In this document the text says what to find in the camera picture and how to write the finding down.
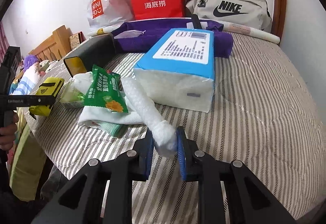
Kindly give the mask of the person's left hand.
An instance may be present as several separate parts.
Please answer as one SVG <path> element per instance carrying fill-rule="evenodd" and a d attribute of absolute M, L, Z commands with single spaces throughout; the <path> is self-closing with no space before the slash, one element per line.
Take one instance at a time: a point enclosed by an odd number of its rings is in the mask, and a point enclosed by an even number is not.
<path fill-rule="evenodd" d="M 13 147 L 18 121 L 19 121 L 19 117 L 17 113 L 13 112 L 11 123 L 6 127 L 1 127 L 1 139 L 0 139 L 1 150 L 9 151 Z"/>

